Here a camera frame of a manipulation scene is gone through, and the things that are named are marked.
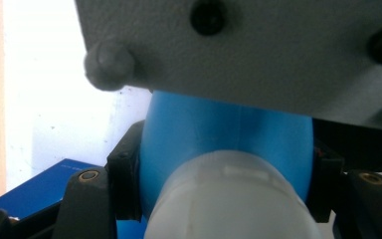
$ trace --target gray rounded peg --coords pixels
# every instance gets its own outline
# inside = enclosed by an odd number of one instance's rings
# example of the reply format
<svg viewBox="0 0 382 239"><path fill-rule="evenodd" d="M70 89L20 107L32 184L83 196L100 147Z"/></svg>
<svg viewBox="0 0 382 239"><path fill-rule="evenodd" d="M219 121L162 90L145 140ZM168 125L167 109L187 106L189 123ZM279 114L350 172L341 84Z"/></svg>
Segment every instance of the gray rounded peg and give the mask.
<svg viewBox="0 0 382 239"><path fill-rule="evenodd" d="M87 78L103 91L116 91L130 82L134 65L134 59L125 46L115 40L96 43L85 59Z"/></svg>

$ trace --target blue cylinder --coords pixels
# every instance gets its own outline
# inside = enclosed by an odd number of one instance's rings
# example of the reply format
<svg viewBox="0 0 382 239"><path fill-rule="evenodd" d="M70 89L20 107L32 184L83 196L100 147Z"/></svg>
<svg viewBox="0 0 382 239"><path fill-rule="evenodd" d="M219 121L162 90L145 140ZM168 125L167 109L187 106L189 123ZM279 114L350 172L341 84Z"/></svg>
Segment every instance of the blue cylinder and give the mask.
<svg viewBox="0 0 382 239"><path fill-rule="evenodd" d="M265 159L306 199L313 156L311 118L154 92L140 150L144 216L149 217L164 182L178 166L220 149Z"/></svg>

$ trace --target gray knob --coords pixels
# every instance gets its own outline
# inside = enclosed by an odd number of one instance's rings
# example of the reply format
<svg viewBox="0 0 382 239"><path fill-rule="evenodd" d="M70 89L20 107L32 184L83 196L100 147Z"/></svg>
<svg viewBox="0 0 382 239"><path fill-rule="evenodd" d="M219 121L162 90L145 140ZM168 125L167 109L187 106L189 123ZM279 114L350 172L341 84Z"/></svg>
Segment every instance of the gray knob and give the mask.
<svg viewBox="0 0 382 239"><path fill-rule="evenodd" d="M87 78L103 91L116 91L130 82L134 65L134 59L125 46L114 40L96 43L85 59Z"/></svg>

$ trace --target gray panel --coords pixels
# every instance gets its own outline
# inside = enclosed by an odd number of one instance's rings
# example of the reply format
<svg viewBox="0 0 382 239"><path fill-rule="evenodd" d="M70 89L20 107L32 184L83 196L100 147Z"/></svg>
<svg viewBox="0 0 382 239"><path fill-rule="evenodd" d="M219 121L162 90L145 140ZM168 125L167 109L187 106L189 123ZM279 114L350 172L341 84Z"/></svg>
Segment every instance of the gray panel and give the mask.
<svg viewBox="0 0 382 239"><path fill-rule="evenodd" d="M133 85L382 128L382 65L366 52L382 1L223 3L225 29L204 37L195 1L77 1L87 48L123 43Z"/></svg>

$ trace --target translucent white cap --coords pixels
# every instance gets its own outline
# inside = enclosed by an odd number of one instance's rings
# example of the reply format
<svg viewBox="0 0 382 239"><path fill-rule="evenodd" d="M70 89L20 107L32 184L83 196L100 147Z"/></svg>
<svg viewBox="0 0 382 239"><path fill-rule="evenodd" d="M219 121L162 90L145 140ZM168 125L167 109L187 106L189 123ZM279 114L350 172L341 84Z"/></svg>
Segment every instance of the translucent white cap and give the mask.
<svg viewBox="0 0 382 239"><path fill-rule="evenodd" d="M321 238L291 185L263 159L220 150L181 165L150 216L148 239Z"/></svg>

